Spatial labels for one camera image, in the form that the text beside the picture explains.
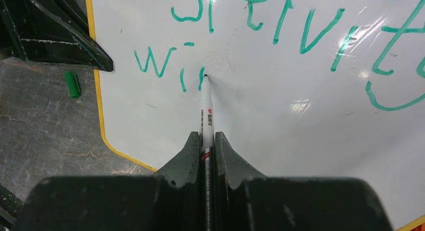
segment whiteboard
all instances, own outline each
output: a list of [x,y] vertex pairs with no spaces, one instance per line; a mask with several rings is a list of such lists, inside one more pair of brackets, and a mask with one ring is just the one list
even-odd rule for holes
[[255,168],[364,179],[402,227],[425,213],[424,5],[92,0],[115,64],[96,73],[104,140],[163,166],[199,129],[204,71],[216,131]]

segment black plastic mount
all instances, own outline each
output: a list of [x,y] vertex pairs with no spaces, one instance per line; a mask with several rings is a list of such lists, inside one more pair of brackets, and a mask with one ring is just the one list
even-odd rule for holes
[[[13,230],[203,230],[199,149],[199,134],[192,132],[182,151],[151,176],[45,179]],[[362,180],[266,177],[222,132],[215,154],[211,230],[392,230]]]
[[0,230],[11,229],[24,203],[0,184]]
[[0,56],[113,71],[75,0],[0,0]]

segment marker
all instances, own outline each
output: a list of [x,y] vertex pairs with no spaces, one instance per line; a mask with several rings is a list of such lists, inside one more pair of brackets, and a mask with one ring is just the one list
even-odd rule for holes
[[211,169],[210,158],[214,155],[214,123],[213,123],[213,102],[211,100],[211,86],[209,83],[208,75],[205,74],[202,80],[201,86],[201,101],[200,101],[200,166],[201,169],[205,170],[204,175],[201,178],[205,179],[205,182],[201,183],[201,197],[205,202],[205,224],[204,229],[206,231],[211,230],[211,220],[213,215],[213,192],[211,188],[211,175],[213,171]]

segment gray concrete floor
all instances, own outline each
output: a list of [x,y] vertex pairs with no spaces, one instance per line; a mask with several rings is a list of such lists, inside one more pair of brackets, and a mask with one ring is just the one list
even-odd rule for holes
[[[80,98],[65,71],[78,75]],[[18,198],[49,176],[151,173],[103,143],[92,69],[0,62],[0,183]]]

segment green handwriting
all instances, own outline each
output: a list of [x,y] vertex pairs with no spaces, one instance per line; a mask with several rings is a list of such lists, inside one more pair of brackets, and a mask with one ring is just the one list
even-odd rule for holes
[[293,9],[292,6],[292,0],[286,0],[285,5],[283,6],[282,13],[280,14],[280,18],[278,21],[278,25],[276,26],[275,36],[273,37],[273,45],[276,45],[279,42],[279,34],[280,34],[280,28],[282,28],[283,20],[285,19],[286,12],[288,12],[288,9]]
[[335,60],[333,61],[333,64],[331,66],[331,72],[336,71],[336,67],[338,66],[339,61],[341,60],[342,54],[344,54],[345,49],[348,46],[348,43],[350,42],[351,38],[353,37],[354,33],[358,29],[358,26],[351,27],[350,31],[348,32],[347,36],[345,37],[344,41],[342,42],[341,47],[339,48],[338,53],[336,54]]
[[254,12],[253,3],[262,3],[266,2],[267,0],[243,0],[248,2],[248,18],[247,18],[247,25],[254,31],[258,31],[263,26],[263,23],[260,22],[258,25],[255,25],[252,23],[252,15]]
[[144,68],[142,67],[142,64],[140,63],[139,56],[137,55],[137,51],[136,50],[134,50],[134,56],[135,56],[136,61],[137,61],[138,65],[139,65],[139,69],[142,72],[147,72],[147,69],[149,67],[149,60],[152,59],[152,64],[153,64],[153,68],[155,69],[156,76],[159,77],[159,78],[161,78],[164,75],[164,71],[165,71],[165,68],[167,67],[168,59],[170,58],[171,52],[172,51],[175,51],[175,50],[177,50],[177,48],[175,48],[175,47],[171,47],[168,50],[167,57],[165,58],[164,65],[162,66],[162,69],[161,69],[161,72],[160,73],[158,72],[158,68],[156,67],[155,58],[153,57],[153,53],[152,53],[152,50],[151,50],[150,47],[147,48],[148,55],[147,55],[147,58],[146,58],[146,64],[145,64],[145,67]]
[[372,92],[371,85],[372,85],[372,83],[370,81],[368,81],[367,84],[366,84],[366,93],[369,96],[370,103],[372,104],[372,106],[374,106],[378,109],[384,110],[384,111],[397,111],[397,110],[400,110],[400,109],[403,109],[403,108],[406,108],[406,107],[410,107],[411,105],[416,104],[416,103],[422,101],[423,99],[425,99],[425,94],[423,94],[422,96],[420,96],[420,97],[414,99],[413,101],[408,102],[404,105],[401,105],[401,106],[398,106],[398,107],[384,107],[377,102],[375,94]]
[[424,67],[425,67],[425,57],[422,59],[422,61],[419,63],[419,65],[416,68],[416,73],[423,78],[425,78],[425,71],[423,70]]
[[178,22],[185,22],[185,21],[190,21],[190,22],[197,22],[200,20],[200,18],[202,17],[202,11],[203,11],[203,4],[202,4],[202,0],[198,0],[198,6],[199,6],[199,10],[198,10],[198,15],[196,17],[179,17],[178,15],[176,15],[176,13],[174,12],[174,7],[171,7],[171,15],[173,16],[173,18],[178,21]]
[[198,87],[198,90],[200,90],[200,88],[202,86],[204,70],[205,70],[205,67],[201,67],[201,69],[199,71],[199,87]]
[[183,81],[183,74],[184,74],[184,68],[182,68],[180,71],[180,83],[181,83],[181,88],[183,89],[183,92],[186,92],[186,87],[184,86],[184,81]]
[[209,27],[209,33],[214,32],[213,28],[213,2],[214,0],[208,0],[208,27]]
[[394,70],[389,71],[383,71],[379,69],[379,64],[381,64],[382,60],[388,53],[388,51],[391,49],[391,47],[394,45],[394,43],[400,38],[401,34],[404,33],[404,31],[407,29],[407,27],[410,25],[410,23],[413,21],[413,19],[417,16],[417,14],[420,12],[422,7],[425,5],[425,0],[420,0],[413,12],[410,14],[410,16],[407,18],[406,22],[401,26],[400,29],[395,33],[395,35],[392,37],[391,41],[389,41],[388,45],[386,45],[385,49],[382,51],[381,55],[376,59],[375,63],[373,63],[372,71],[377,74],[381,74],[384,76],[391,75]]
[[339,9],[336,12],[336,15],[335,15],[334,19],[328,24],[328,26],[325,29],[323,29],[316,36],[316,38],[311,42],[311,44],[309,44],[307,47],[305,47],[305,44],[306,44],[306,41],[307,41],[308,32],[310,31],[311,20],[313,19],[313,15],[314,15],[314,9],[310,10],[310,12],[308,13],[307,19],[306,19],[305,26],[304,26],[303,37],[301,39],[300,54],[304,54],[304,53],[307,53],[308,51],[310,51],[319,42],[319,40],[328,31],[330,31],[334,27],[334,25],[336,25],[338,23],[339,19],[341,19],[342,13],[344,12],[344,10],[345,9]]
[[[392,32],[392,33],[396,33],[398,32],[398,28],[391,28],[388,26],[383,26],[381,28],[381,30],[383,32]],[[404,30],[403,33],[425,33],[425,24],[423,25],[423,28],[407,28],[406,30]]]

